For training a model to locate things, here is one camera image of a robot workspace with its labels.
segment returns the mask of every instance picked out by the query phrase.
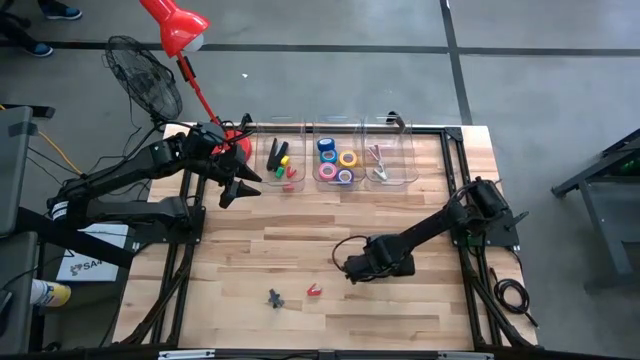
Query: wooden tabletop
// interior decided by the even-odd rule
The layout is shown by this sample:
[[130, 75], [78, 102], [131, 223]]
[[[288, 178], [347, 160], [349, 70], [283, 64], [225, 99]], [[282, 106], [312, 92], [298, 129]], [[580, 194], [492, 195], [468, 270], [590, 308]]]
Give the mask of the wooden tabletop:
[[[472, 177], [498, 180], [488, 129], [462, 130]], [[178, 131], [183, 130], [167, 126], [165, 136]], [[320, 192], [310, 152], [300, 193], [264, 193], [238, 199], [223, 210], [217, 206], [220, 188], [207, 183], [207, 217], [193, 260], [180, 347], [471, 349], [460, 263], [448, 234], [415, 249], [416, 274], [411, 277], [352, 285], [331, 261], [331, 250], [341, 239], [400, 232], [442, 208], [448, 192], [440, 141], [433, 135], [414, 135], [413, 142], [420, 176], [404, 191], [365, 190], [365, 180], [362, 190]], [[149, 201], [176, 196], [181, 179], [178, 173], [154, 181]], [[354, 241], [340, 247], [339, 261], [361, 254], [362, 246]], [[129, 335], [157, 299], [166, 252], [165, 245], [151, 245], [135, 258], [114, 341]], [[489, 248], [487, 259], [498, 277], [522, 282], [509, 252]], [[314, 283], [323, 290], [317, 298], [306, 294]], [[274, 310], [268, 304], [272, 288], [281, 294], [284, 308]], [[486, 311], [476, 299], [489, 341]], [[173, 303], [168, 309], [172, 314]], [[507, 317], [536, 343], [534, 328], [524, 316]]]

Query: person's foot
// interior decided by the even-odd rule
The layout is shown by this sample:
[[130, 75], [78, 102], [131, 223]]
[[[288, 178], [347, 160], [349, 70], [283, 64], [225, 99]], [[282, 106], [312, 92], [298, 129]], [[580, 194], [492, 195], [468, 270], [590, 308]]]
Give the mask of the person's foot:
[[47, 5], [41, 6], [40, 9], [49, 20], [77, 20], [82, 17], [80, 9], [68, 7], [57, 1], [51, 1]]
[[53, 54], [53, 48], [47, 44], [37, 43], [33, 46], [23, 47], [24, 51], [35, 57], [47, 57]]

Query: gray floor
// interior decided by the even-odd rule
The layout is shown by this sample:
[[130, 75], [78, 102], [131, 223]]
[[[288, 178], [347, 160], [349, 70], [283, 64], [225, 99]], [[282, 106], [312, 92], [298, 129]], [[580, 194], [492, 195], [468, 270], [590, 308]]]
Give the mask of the gray floor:
[[[157, 42], [157, 26], [138, 2], [69, 1], [76, 23], [40, 20], [30, 2], [31, 32], [50, 41], [105, 41], [126, 34]], [[633, 0], [450, 0], [458, 44], [469, 47], [638, 48], [640, 3]], [[184, 0], [212, 21], [208, 43], [446, 46], [437, 0]], [[173, 61], [156, 56], [177, 73]], [[82, 169], [122, 151], [127, 97], [103, 67], [101, 51], [58, 50], [31, 59], [0, 49], [0, 99], [52, 105], [41, 128]], [[414, 122], [460, 124], [448, 55], [294, 52], [200, 52], [191, 56], [203, 92], [223, 118], [379, 114], [396, 109]], [[532, 312], [550, 349], [640, 357], [637, 291], [587, 295], [582, 284], [608, 271], [578, 194], [549, 189], [595, 159], [640, 123], [640, 57], [463, 56], [474, 124], [490, 127], [511, 206], [531, 215], [519, 226]], [[205, 114], [186, 84], [183, 120]], [[134, 105], [134, 122], [150, 128]], [[54, 155], [41, 139], [32, 144]], [[64, 172], [40, 161], [55, 176]], [[44, 210], [57, 184], [28, 167], [23, 203]], [[123, 196], [135, 198], [137, 192]], [[65, 347], [96, 345], [112, 302], [61, 316], [50, 329]], [[87, 326], [88, 316], [101, 319]]]

